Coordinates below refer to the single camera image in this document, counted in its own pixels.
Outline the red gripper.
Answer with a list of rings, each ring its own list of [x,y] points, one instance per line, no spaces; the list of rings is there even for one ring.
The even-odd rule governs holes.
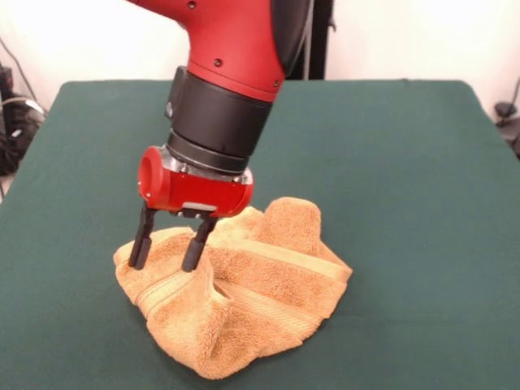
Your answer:
[[[238,215],[250,204],[254,177],[250,169],[240,175],[203,170],[173,158],[164,146],[150,146],[137,170],[137,186],[144,202],[128,265],[136,270],[144,268],[157,210],[185,216],[192,210],[215,217],[205,219],[188,244],[182,271],[194,271],[218,222],[216,218]]]

